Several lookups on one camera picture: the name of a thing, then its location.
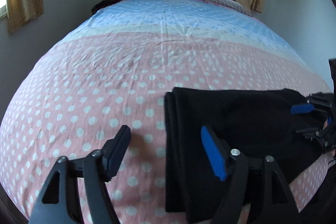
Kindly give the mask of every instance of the pillow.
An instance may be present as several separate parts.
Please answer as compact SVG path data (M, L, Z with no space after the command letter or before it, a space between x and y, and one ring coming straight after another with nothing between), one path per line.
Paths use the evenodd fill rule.
M242 6L241 4L239 4L234 0L204 0L204 1L212 4L217 4L219 6L223 6L226 8L230 8L232 10L235 10L250 17L252 16L252 14L248 10L246 10L244 6Z

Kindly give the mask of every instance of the folded black fabric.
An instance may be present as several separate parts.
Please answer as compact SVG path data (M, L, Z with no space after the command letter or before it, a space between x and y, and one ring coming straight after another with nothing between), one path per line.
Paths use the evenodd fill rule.
M227 180L214 176L201 142L210 125L219 138L246 156L272 155L291 182L316 161L321 151L297 129L323 127L319 112L292 115L306 99L294 90L192 90L174 88L165 96L166 211L186 212L195 223L213 217Z

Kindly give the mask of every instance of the bed sheet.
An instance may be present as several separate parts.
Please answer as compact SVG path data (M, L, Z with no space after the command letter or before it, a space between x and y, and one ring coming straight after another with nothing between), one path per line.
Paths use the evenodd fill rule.
M251 17L199 0L124 0L69 33L22 82L0 127L2 186L29 218L60 155L84 157L127 124L130 146L107 183L121 223L185 223L183 213L164 210L163 97L175 86L329 91L285 40ZM290 184L299 210L331 157ZM79 193L91 223L81 179Z

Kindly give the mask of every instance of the screw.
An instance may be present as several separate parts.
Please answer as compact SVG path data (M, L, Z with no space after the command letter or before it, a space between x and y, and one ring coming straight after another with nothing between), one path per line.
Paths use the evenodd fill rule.
M91 155L94 156L94 157L98 157L98 156L101 155L101 150L99 150L99 149L93 150Z
M60 156L57 159L57 162L61 164L62 162L65 162L66 160L68 160L68 158L66 156Z
M266 158L265 158L265 160L267 161L267 162L273 162L274 161L274 158L272 157L272 156L266 156Z
M232 156L239 156L240 155L240 151L238 149L231 149L230 151Z

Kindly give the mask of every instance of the window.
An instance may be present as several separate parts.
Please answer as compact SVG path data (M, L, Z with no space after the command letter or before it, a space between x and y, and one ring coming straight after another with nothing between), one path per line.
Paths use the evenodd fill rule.
M0 18L6 15L6 0L0 0Z

